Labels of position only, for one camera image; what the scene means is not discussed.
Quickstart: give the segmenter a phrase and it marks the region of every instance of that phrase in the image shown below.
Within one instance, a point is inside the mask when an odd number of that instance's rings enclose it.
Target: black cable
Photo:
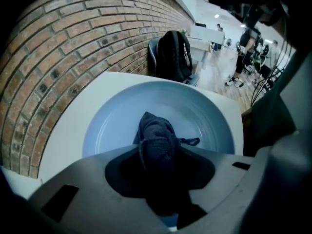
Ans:
[[[290,51],[289,51],[288,59],[290,58],[291,51],[292,51],[292,46],[291,46]],[[286,68],[286,65],[287,65],[287,64],[288,64],[288,63],[286,63],[286,64],[284,65],[284,67],[280,70],[280,72]],[[269,77],[267,78],[267,80],[271,79],[272,77],[276,76],[277,74],[274,74],[274,75],[269,76]],[[257,100],[257,97],[259,96],[259,94],[262,92],[263,89],[264,89],[264,85],[263,85],[262,89],[259,91],[259,93],[256,95],[256,97],[254,98],[254,101]]]
[[[280,58],[280,56],[281,56],[281,54],[282,54],[282,50],[283,50],[283,48],[284,48],[285,41],[286,41],[287,45],[286,45],[285,53],[284,53],[284,56],[283,56],[282,60],[284,59],[284,57],[285,57],[285,55],[286,55],[286,52],[287,52],[287,48],[288,48],[288,34],[287,34],[288,24],[287,24],[287,20],[286,20],[286,13],[284,13],[283,15],[284,15],[284,22],[285,22],[285,34],[284,34],[284,40],[283,40],[281,52],[280,52],[280,54],[279,54],[278,59]],[[271,75],[274,73],[274,71],[276,70],[276,68],[278,67],[278,65],[280,65],[280,63],[277,64],[277,65],[274,67],[274,69],[273,69],[272,72],[271,72]],[[256,99],[258,98],[258,96],[260,95],[260,93],[262,92],[262,90],[264,89],[265,85],[267,84],[267,81],[271,78],[271,75],[268,76],[266,79],[264,79],[264,82],[261,84],[261,88],[259,89],[259,91],[256,93],[256,95],[255,95],[255,97],[254,97],[254,94],[255,94],[255,92],[256,92],[256,90],[257,90],[259,84],[260,84],[260,82],[258,82],[256,88],[255,88],[254,91],[253,91],[253,96],[252,96],[251,103],[250,103],[250,106],[251,106],[251,107],[254,105]]]

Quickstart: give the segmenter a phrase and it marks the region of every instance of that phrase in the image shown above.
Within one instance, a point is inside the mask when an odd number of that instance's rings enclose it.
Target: cable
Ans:
[[[288,54],[288,58],[290,57],[291,51],[292,51],[292,46],[291,46],[291,48],[290,48],[290,51],[289,51],[289,54]],[[280,72],[283,71],[283,70],[286,68],[286,65],[287,65],[287,63],[286,63],[286,64],[284,65],[284,67],[280,70]],[[276,74],[273,75],[273,73],[272,73],[272,74],[267,78],[267,80],[271,79],[272,77],[276,76],[277,74],[278,74],[278,73],[276,73]],[[264,86],[263,86],[262,89],[259,91],[259,93],[256,95],[254,101],[257,100],[257,97],[259,96],[259,94],[262,92],[263,89],[264,89]]]
[[[280,58],[280,56],[281,56],[281,54],[282,54],[282,51],[283,51],[283,49],[284,49],[285,39],[286,39],[286,38],[288,39],[288,35],[287,35],[287,21],[286,21],[286,15],[285,15],[285,13],[283,14],[283,16],[284,16],[283,18],[284,18],[284,25],[285,25],[285,33],[284,33],[284,40],[283,40],[281,52],[279,53],[278,59]],[[288,47],[288,44],[287,44],[287,46],[286,46],[286,50],[285,50],[285,54],[284,54],[283,58],[284,58],[285,55],[286,55],[287,47]],[[278,67],[278,65],[275,65],[275,67],[273,68],[271,74],[274,73],[274,71],[275,71],[275,69]],[[267,83],[267,81],[268,81],[269,78],[270,78],[270,76],[268,76],[266,79],[264,79],[265,81],[261,84],[261,87],[259,88],[258,92],[256,93],[256,95],[255,95],[255,97],[254,97],[254,94],[255,94],[255,92],[256,92],[256,90],[257,90],[257,88],[258,88],[260,82],[257,84],[256,88],[255,88],[254,91],[253,91],[253,96],[252,96],[251,104],[250,104],[251,107],[254,105],[256,98],[257,98],[257,97],[259,96],[259,94],[262,92],[262,90],[263,90],[264,86],[266,85],[266,83]]]

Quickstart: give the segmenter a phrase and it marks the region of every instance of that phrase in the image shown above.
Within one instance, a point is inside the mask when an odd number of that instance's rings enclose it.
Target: floor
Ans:
[[[246,80],[244,86],[236,88],[233,86],[225,86],[224,83],[229,79],[228,75],[233,75],[236,68],[237,51],[234,49],[223,48],[219,52],[212,52],[205,60],[202,68],[198,71],[199,81],[197,87],[207,89],[233,100],[239,104],[241,112],[245,112],[250,108],[251,99],[254,92],[252,80],[254,74],[247,76],[241,74],[241,79]]]

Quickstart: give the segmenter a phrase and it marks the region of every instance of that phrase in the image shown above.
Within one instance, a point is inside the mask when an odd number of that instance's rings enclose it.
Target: sneaker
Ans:
[[[228,81],[225,83],[225,85],[227,85],[227,86],[232,86],[234,83],[240,85],[240,84],[243,83],[243,80],[240,79],[240,78],[238,78],[238,77],[236,77],[236,78],[231,78],[230,80],[228,80]]]
[[[229,80],[225,83],[225,85],[226,85],[226,86],[232,86],[232,85],[234,84],[234,80],[233,80],[233,78],[229,79]]]

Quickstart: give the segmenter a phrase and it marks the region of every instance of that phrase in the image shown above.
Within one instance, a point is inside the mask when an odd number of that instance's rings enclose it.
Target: person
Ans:
[[[239,44],[241,50],[238,53],[236,61],[236,70],[234,75],[228,80],[225,85],[232,86],[234,83],[242,83],[239,75],[242,73],[245,65],[248,65],[250,57],[254,52],[255,39],[257,38],[257,33],[251,29],[246,29],[244,34],[241,36]]]
[[[220,29],[221,26],[219,23],[216,25],[216,28],[217,28],[217,31],[221,31],[221,29]],[[219,44],[214,43],[214,51],[218,51],[218,50],[219,50]]]
[[[271,70],[275,67],[275,65],[277,65],[277,61],[278,61],[278,57],[279,57],[277,45],[278,45],[277,41],[274,40],[272,47],[269,47],[269,51],[266,55],[266,59],[265,59],[263,65],[261,67],[259,67],[259,64],[255,65],[256,70],[259,72],[259,77],[255,78],[253,80],[253,84],[257,84],[259,82],[261,76],[263,78],[267,78],[269,76]]]
[[[223,44],[224,44],[224,40],[225,40],[225,33],[223,32],[223,40],[222,40],[222,44],[219,44],[219,46],[218,46],[218,50],[221,50],[221,47],[223,46]]]

